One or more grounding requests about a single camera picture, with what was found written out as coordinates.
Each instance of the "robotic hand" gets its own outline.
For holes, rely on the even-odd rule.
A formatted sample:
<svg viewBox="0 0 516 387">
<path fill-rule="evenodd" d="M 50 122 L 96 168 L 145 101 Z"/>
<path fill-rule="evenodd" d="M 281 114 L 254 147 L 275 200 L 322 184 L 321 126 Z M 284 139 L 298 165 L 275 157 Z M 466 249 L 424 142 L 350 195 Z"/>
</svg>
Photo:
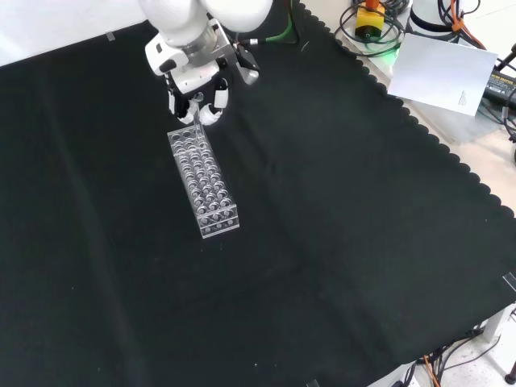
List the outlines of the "robotic hand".
<svg viewBox="0 0 516 387">
<path fill-rule="evenodd" d="M 221 72 L 235 66 L 243 80 L 252 85 L 259 67 L 252 54 L 231 44 L 222 26 L 234 32 L 258 28 L 267 17 L 273 0 L 139 0 L 158 35 L 145 52 L 152 71 L 165 77 L 169 109 L 184 124 L 194 120 L 194 96 L 215 83 L 214 104 L 201 108 L 202 124 L 217 122 L 227 106 L 228 84 Z"/>
</svg>

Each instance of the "white cylinder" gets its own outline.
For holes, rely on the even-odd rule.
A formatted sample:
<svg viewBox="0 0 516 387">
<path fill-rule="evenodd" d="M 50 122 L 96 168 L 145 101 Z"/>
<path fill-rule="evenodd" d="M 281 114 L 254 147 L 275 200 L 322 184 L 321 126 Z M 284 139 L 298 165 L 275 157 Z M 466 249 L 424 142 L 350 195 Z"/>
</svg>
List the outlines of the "white cylinder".
<svg viewBox="0 0 516 387">
<path fill-rule="evenodd" d="M 201 0 L 208 12 L 234 32 L 250 32 L 267 18 L 273 0 Z"/>
<path fill-rule="evenodd" d="M 139 0 L 143 12 L 171 47 L 186 46 L 206 29 L 208 17 L 198 0 Z"/>
<path fill-rule="evenodd" d="M 451 4 L 450 0 L 443 0 L 443 6 L 446 10 Z M 443 26 L 443 20 L 439 17 L 439 6 L 437 5 L 437 0 L 414 0 L 412 4 L 412 11 L 415 15 L 421 20 L 435 24 L 438 26 Z M 433 32 L 428 31 L 420 26 L 416 25 L 411 18 L 409 18 L 409 23 L 412 29 L 420 34 L 428 35 L 428 36 L 440 36 L 440 35 L 448 35 L 450 32 Z"/>
</svg>

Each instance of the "orange cable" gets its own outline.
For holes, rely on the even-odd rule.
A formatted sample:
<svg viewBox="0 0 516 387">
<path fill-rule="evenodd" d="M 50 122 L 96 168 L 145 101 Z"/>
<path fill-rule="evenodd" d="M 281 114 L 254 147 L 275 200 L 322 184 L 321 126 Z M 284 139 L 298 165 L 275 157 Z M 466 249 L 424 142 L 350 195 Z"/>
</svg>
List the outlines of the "orange cable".
<svg viewBox="0 0 516 387">
<path fill-rule="evenodd" d="M 434 372 L 432 371 L 432 368 L 430 367 L 430 365 L 428 364 L 428 356 L 425 355 L 424 356 L 424 359 L 425 359 L 425 364 L 427 365 L 427 369 L 428 369 L 428 372 L 430 373 L 430 376 L 432 377 L 432 379 L 434 380 L 434 383 L 435 383 L 435 386 L 436 387 L 440 387 L 439 386 L 439 382 L 437 381 L 437 379 L 435 379 L 435 375 L 434 375 Z"/>
<path fill-rule="evenodd" d="M 466 25 L 464 24 L 464 20 L 463 19 L 459 19 L 457 17 L 457 14 L 455 12 L 455 0 L 451 0 L 450 2 L 450 9 L 451 9 L 451 17 L 453 18 L 453 31 L 458 31 L 458 30 L 464 30 L 464 32 L 473 40 L 475 40 L 481 47 L 482 49 L 485 50 L 485 46 L 482 44 L 482 42 L 479 41 L 479 39 L 477 39 L 470 31 L 469 29 L 466 27 Z"/>
</svg>

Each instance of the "table leg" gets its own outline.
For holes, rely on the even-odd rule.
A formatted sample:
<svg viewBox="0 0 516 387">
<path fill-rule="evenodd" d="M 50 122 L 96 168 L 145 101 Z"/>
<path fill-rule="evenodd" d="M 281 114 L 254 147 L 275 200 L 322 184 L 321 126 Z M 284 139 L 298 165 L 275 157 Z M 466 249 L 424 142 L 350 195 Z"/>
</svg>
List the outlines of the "table leg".
<svg viewBox="0 0 516 387">
<path fill-rule="evenodd" d="M 483 336 L 488 343 L 493 342 L 494 338 L 498 337 L 501 334 L 501 330 L 503 329 L 505 323 L 509 319 L 510 312 L 512 310 L 512 305 L 507 306 L 504 310 L 500 310 L 492 318 L 487 320 Z"/>
<path fill-rule="evenodd" d="M 513 370 L 506 375 L 506 382 L 510 385 L 516 384 L 516 363 L 514 363 Z"/>
</svg>

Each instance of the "table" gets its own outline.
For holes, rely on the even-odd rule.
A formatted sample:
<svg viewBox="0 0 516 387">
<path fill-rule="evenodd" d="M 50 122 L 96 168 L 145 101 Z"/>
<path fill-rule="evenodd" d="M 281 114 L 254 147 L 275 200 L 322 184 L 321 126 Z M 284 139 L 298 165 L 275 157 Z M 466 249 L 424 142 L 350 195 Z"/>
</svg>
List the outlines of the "table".
<svg viewBox="0 0 516 387">
<path fill-rule="evenodd" d="M 514 367 L 511 370 L 510 374 L 506 376 L 506 382 L 510 385 L 513 385 L 516 383 L 516 363 L 514 363 Z"/>
<path fill-rule="evenodd" d="M 341 2 L 329 1 L 321 2 L 305 0 L 307 8 L 314 12 L 332 31 L 339 26 L 338 15 L 348 6 Z M 497 10 L 508 7 L 503 13 L 497 13 Z M 475 13 L 467 17 L 468 27 L 471 31 L 487 46 L 488 50 L 498 52 L 501 58 L 504 58 L 514 44 L 513 36 L 504 33 L 510 29 L 510 20 L 516 14 L 516 7 L 511 6 L 510 2 L 482 3 L 481 8 Z M 406 24 L 408 11 L 400 16 L 402 25 Z M 502 32 L 497 33 L 496 25 L 501 28 Z M 343 44 L 355 51 L 360 49 L 360 45 L 348 40 L 345 35 L 341 35 L 340 39 Z M 384 85 L 389 85 L 392 77 L 392 67 L 395 58 L 388 56 L 384 58 L 361 58 L 364 65 L 368 67 L 378 81 Z M 504 73 L 515 76 L 513 70 L 505 68 Z M 418 118 L 420 123 L 428 127 L 432 134 L 439 137 L 439 141 L 446 144 L 451 152 L 455 153 L 460 159 L 471 167 L 472 172 L 476 173 L 481 181 L 483 181 L 496 194 L 505 206 L 511 210 L 516 210 L 516 167 L 514 165 L 514 145 L 507 141 L 505 129 L 496 123 L 486 119 L 482 114 L 477 114 L 474 119 L 448 111 L 443 111 L 431 106 L 406 101 L 412 115 Z M 479 133 L 480 138 L 461 144 L 456 141 L 453 135 L 453 128 L 458 127 L 461 130 L 466 129 Z M 501 333 L 503 324 L 507 320 L 508 313 L 512 307 L 505 308 L 495 314 L 487 323 L 485 338 L 488 342 L 493 341 Z M 402 365 L 392 371 L 389 375 L 382 378 L 374 387 L 389 387 L 396 380 L 402 379 L 410 364 Z"/>
</svg>

